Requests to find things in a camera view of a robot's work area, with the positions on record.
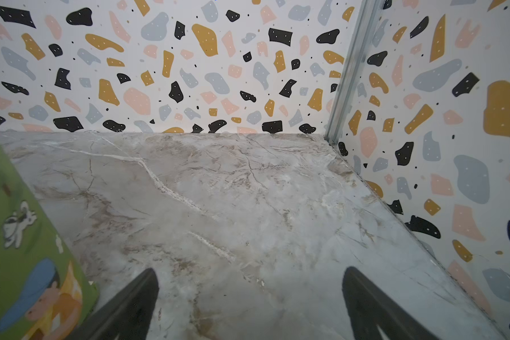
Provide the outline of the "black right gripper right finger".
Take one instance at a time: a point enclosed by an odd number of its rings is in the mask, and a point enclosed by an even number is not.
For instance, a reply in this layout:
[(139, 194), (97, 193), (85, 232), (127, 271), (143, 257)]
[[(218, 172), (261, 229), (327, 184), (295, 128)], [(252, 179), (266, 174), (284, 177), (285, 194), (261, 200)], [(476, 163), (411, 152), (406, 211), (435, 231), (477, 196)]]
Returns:
[(348, 267), (342, 294), (355, 339), (436, 339), (357, 268)]

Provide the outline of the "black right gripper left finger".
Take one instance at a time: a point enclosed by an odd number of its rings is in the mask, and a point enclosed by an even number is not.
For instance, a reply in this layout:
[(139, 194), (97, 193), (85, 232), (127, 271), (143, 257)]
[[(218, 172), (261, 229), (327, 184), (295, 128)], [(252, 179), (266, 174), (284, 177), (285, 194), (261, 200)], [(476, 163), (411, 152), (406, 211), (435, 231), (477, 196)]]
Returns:
[(156, 272), (145, 269), (67, 338), (146, 339), (159, 290)]

